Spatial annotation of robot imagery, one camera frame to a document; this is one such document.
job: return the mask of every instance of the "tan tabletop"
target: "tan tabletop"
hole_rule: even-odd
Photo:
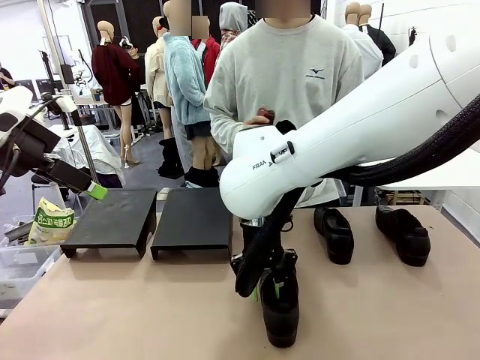
[[[478,359],[480,250],[434,208],[409,209],[430,233],[424,268],[398,259],[374,208],[341,209],[355,236],[345,266],[329,262],[313,210],[294,213],[283,234],[299,255],[290,349],[269,344],[260,304],[235,294],[226,262],[155,263],[147,251],[140,262],[63,256],[0,325],[0,359]]]

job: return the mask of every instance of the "black platform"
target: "black platform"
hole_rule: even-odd
[[[166,199],[151,255],[158,251],[225,249],[232,253],[232,214],[217,188],[175,189]]]
[[[77,249],[135,248],[146,252],[149,233],[157,227],[157,191],[109,189],[103,200],[92,200],[60,245],[66,257]]]

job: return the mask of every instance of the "black shorts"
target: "black shorts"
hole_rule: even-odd
[[[194,137],[211,137],[210,121],[201,121],[196,124],[185,125],[187,140],[190,141]]]
[[[160,101],[154,101],[153,103],[156,109],[169,109],[170,106],[163,105]]]

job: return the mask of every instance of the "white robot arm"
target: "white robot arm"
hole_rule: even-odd
[[[432,34],[286,135],[273,126],[238,133],[233,161],[220,180],[226,207],[244,219],[266,216],[292,189],[422,144],[480,93],[474,36]]]

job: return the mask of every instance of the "red object in hand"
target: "red object in hand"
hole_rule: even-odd
[[[273,125],[273,121],[275,120],[275,111],[268,110],[265,107],[260,107],[256,114],[258,116],[266,117],[268,120],[270,120],[270,125]]]

